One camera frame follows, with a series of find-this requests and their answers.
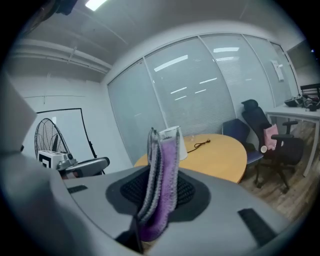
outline black rubber mat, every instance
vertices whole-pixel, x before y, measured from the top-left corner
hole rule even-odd
[[[73,186],[68,188],[68,192],[70,194],[82,191],[82,190],[87,190],[88,188],[85,185],[79,185],[79,186]]]
[[[106,191],[107,200],[121,214],[135,216],[144,201],[149,177],[149,167],[111,184]],[[202,182],[178,172],[177,205],[169,216],[169,222],[192,221],[208,206],[209,189]]]
[[[277,235],[252,208],[238,211],[259,246],[264,246]]]

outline black office chair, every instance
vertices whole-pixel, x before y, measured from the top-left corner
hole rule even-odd
[[[242,116],[247,124],[252,128],[259,140],[259,151],[261,147],[265,145],[264,129],[271,127],[265,113],[259,107],[258,102],[254,99],[249,99],[242,102],[244,105],[244,112]],[[271,160],[271,163],[260,163],[260,166],[267,166],[272,168],[275,172],[279,174],[283,183],[286,186],[284,193],[288,192],[289,185],[287,183],[286,177],[283,170],[291,170],[294,172],[295,165],[297,165],[303,155],[304,142],[300,138],[294,138],[290,134],[291,125],[296,125],[297,121],[284,122],[282,125],[286,126],[286,134],[272,135],[271,139],[276,140],[275,150],[267,150],[263,154],[263,159]],[[259,178],[259,167],[257,168],[255,184],[257,188],[261,188],[271,177],[271,174],[264,179],[263,182],[258,182]]]

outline blue chair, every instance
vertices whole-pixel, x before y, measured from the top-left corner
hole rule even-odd
[[[227,135],[241,142],[246,151],[246,164],[249,165],[264,157],[262,153],[255,149],[251,143],[247,143],[250,128],[238,118],[224,122],[222,124],[222,134]]]

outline wooden floor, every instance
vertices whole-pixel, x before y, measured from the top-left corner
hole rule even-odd
[[[290,221],[298,219],[310,209],[318,191],[318,183],[320,180],[320,157],[319,145],[314,155],[311,170],[307,177],[303,176],[303,172],[307,166],[314,141],[315,125],[310,122],[300,122],[292,132],[296,138],[301,138],[305,142],[303,157],[295,168],[295,173],[289,170],[284,171],[290,190],[283,194],[285,188],[280,177],[275,174],[262,188],[256,188],[254,180],[256,171],[253,166],[249,167],[240,185],[250,191],[252,194],[267,202],[272,208],[286,216]],[[265,167],[260,169],[259,180],[262,181],[264,175],[269,170]]]

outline round wooden table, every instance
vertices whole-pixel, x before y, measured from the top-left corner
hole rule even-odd
[[[229,136],[199,134],[194,137],[184,137],[186,151],[194,149],[196,143],[205,142],[207,139],[210,139],[210,143],[188,153],[187,158],[180,161],[179,167],[239,183],[247,165],[245,148],[239,141]],[[146,165],[148,165],[147,154],[143,155],[134,167]]]

